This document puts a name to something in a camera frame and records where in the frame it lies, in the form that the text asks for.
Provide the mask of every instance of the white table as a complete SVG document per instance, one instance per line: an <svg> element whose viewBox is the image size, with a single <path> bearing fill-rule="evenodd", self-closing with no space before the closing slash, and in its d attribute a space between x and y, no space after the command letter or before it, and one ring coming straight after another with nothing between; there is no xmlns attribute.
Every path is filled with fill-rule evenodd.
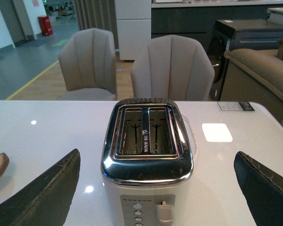
<svg viewBox="0 0 283 226"><path fill-rule="evenodd" d="M81 153L77 189L66 226L112 226L100 174L104 136L116 102L0 101L0 153L10 158L0 179L0 203L68 152ZM254 226L233 161L244 151L283 176L283 128L261 105L254 112L221 111L217 102L177 102L198 152L184 226ZM224 123L232 142L208 142L203 123ZM93 191L86 193L85 188Z"/></svg>
<svg viewBox="0 0 283 226"><path fill-rule="evenodd" d="M268 8L267 12L270 13L269 22L283 25L283 8Z"/></svg>

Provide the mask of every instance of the washing machine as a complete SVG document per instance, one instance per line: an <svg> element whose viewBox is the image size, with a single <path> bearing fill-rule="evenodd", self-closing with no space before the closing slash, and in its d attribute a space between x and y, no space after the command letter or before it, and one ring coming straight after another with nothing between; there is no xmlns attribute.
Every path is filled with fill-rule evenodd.
<svg viewBox="0 0 283 226"><path fill-rule="evenodd" d="M225 81L228 60L224 52L237 48L278 49L283 26L266 20L216 20L208 57L215 69L210 98L219 101Z"/></svg>

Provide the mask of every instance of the toaster control panel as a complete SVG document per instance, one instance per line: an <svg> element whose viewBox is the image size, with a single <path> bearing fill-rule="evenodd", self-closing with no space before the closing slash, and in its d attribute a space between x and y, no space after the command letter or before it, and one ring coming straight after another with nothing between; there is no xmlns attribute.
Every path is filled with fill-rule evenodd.
<svg viewBox="0 0 283 226"><path fill-rule="evenodd" d="M120 199L125 226L160 226L157 217L161 214L157 213L157 207L164 205L171 209L175 204L174 194L121 195Z"/></svg>

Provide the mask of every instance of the sofa armrest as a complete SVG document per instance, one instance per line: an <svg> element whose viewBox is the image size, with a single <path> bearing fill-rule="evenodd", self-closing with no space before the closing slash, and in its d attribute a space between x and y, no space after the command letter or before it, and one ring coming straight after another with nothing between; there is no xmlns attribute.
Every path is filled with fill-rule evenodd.
<svg viewBox="0 0 283 226"><path fill-rule="evenodd" d="M282 60L273 55L245 48L225 52L225 58L283 100Z"/></svg>

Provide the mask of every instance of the sofa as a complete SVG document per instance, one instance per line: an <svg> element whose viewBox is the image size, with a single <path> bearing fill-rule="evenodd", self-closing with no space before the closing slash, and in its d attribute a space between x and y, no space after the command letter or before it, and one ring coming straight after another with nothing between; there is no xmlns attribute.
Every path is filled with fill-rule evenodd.
<svg viewBox="0 0 283 226"><path fill-rule="evenodd" d="M283 120L283 38L279 49L236 49L229 60L221 101L251 101L265 106Z"/></svg>

